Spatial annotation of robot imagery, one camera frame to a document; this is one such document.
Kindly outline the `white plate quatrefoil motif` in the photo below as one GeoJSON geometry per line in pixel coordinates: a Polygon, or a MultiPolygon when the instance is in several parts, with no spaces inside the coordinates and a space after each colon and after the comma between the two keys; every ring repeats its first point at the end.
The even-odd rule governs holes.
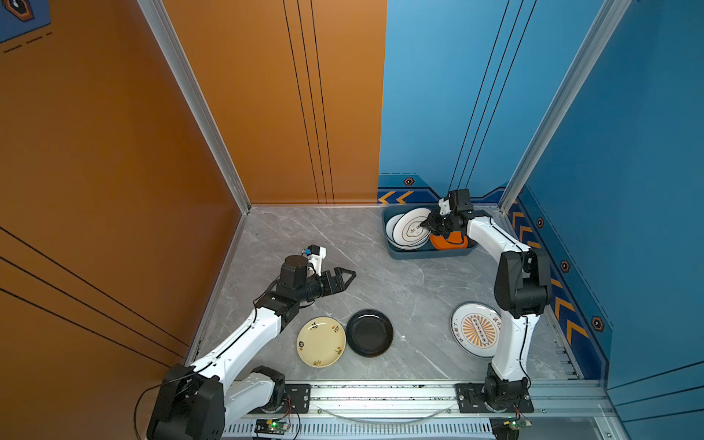
{"type": "Polygon", "coordinates": [[[430,213],[430,209],[420,207],[403,214],[393,232],[393,239],[402,249],[417,249],[425,245],[430,234],[421,227],[421,223],[430,213]]]}
{"type": "Polygon", "coordinates": [[[386,237],[388,239],[388,242],[393,245],[394,247],[398,248],[400,245],[393,239],[393,232],[398,224],[399,220],[403,217],[403,214],[396,214],[395,216],[392,216],[385,225],[385,233],[386,237]]]}

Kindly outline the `orange plate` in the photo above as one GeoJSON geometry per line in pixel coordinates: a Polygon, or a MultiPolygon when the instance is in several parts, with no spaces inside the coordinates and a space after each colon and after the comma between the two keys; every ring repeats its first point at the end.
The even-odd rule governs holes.
{"type": "Polygon", "coordinates": [[[433,234],[429,238],[434,249],[439,251],[467,249],[469,247],[469,239],[460,231],[452,232],[448,238],[433,234]]]}

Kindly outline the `black plate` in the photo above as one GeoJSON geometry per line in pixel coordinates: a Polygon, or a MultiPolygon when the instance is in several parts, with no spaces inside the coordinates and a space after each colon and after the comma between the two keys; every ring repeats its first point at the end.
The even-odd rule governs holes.
{"type": "Polygon", "coordinates": [[[392,345],[394,330],[388,316],[376,309],[354,313],[346,324],[349,348],[365,358],[384,354],[392,345]]]}

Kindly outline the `sunburst plate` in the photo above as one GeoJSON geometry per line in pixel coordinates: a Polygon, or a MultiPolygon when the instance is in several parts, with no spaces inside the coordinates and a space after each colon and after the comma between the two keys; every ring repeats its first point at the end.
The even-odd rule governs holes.
{"type": "Polygon", "coordinates": [[[502,327],[500,314],[481,302],[464,302],[451,315],[456,342],[470,355],[481,359],[495,356],[502,327]]]}

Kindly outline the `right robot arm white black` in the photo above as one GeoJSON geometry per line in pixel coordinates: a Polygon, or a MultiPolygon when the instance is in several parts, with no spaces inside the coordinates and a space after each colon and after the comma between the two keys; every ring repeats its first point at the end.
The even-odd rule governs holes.
{"type": "Polygon", "coordinates": [[[502,329],[482,400],[493,412],[518,409],[530,398],[527,361],[533,332],[553,298],[547,252],[520,242],[489,214],[476,210],[467,189],[449,192],[421,226],[443,238],[460,232],[498,262],[494,298],[502,310],[502,329]]]}

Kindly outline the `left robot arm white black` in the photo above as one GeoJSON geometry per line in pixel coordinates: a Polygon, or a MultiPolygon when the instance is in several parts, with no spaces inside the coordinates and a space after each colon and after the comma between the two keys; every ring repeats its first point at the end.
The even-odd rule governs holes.
{"type": "Polygon", "coordinates": [[[219,439],[228,421],[255,410],[287,409],[284,374],[258,367],[243,381],[238,375],[303,306],[343,293],[355,280],[351,269],[325,271],[324,258],[317,246],[287,257],[237,330],[203,357],[169,369],[154,388],[158,395],[145,438],[219,439]]]}

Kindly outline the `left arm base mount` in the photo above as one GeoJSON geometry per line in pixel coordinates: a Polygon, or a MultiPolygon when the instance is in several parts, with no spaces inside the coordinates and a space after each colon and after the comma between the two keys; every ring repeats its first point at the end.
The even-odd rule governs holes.
{"type": "Polygon", "coordinates": [[[308,414],[311,403],[312,385],[309,383],[293,383],[285,385],[285,392],[279,403],[265,405],[252,411],[253,414],[285,414],[289,411],[289,403],[299,415],[308,414]]]}

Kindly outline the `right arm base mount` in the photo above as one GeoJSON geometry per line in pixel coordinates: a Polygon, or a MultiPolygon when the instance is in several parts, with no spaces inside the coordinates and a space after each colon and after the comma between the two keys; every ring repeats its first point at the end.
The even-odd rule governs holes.
{"type": "Polygon", "coordinates": [[[491,404],[480,383],[458,383],[454,388],[460,414],[532,414],[535,411],[530,395],[506,403],[491,404]]]}

